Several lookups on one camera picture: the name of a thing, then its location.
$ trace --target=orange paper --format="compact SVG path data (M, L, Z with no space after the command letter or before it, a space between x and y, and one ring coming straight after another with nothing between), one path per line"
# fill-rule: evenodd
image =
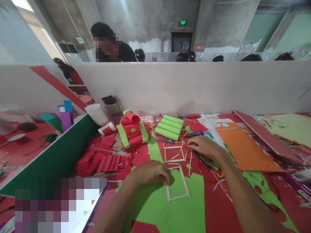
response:
M218 131L227 145L236 163L241 170L263 172L285 172L275 164L273 157L266 155L262 147L250 138L237 123L227 123L229 127L217 127L218 129L237 128Z

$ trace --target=black hair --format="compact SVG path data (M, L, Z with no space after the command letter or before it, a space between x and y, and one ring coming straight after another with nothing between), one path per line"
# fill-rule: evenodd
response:
M195 62L195 58L197 57L197 56L195 55L195 52L194 52L194 51L190 51L190 52L188 53L188 55L189 55L190 62Z
M290 53L283 53L280 56L278 56L275 61L292 61L295 60L292 56L291 56L292 52Z
M145 61L145 53L142 49L135 49L135 55L138 61Z
M219 55L219 56L214 57L213 62L218 62L218 61L224 61L224 56Z
M59 59L59 58L53 58L53 61L56 63L56 64L63 64L64 62L62 61L62 59Z
M101 22L95 23L91 28L91 32L93 37L116 39L113 30L107 24Z
M262 58L258 54L250 54L243 58L241 61L262 61Z
M189 61L188 53L186 53L186 52L180 52L180 53L177 55L177 57L176 57L176 61L177 61L177 62Z

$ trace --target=hand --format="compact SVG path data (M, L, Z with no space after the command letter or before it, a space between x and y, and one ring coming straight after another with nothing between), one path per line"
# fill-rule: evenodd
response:
M211 156L218 161L229 155L220 145L213 142L206 136L197 136L190 138L187 143L188 147L198 151L205 156Z
M156 184L163 182L165 186L170 185L170 172L160 161L151 160L136 167L128 176L137 186L143 184Z

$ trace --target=green exit sign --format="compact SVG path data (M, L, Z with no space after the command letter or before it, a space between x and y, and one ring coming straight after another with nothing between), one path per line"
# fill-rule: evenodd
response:
M179 25L187 25L188 20L180 20Z

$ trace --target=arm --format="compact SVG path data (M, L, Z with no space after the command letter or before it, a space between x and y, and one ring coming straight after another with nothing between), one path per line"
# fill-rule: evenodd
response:
M168 168L159 161L151 160L136 167L124 180L116 196L96 223L92 233L121 232L131 200L136 190L144 184L163 182L170 184Z
M283 232L280 224L271 216L255 191L235 166L230 154L205 136L189 139L188 146L219 161L244 233Z

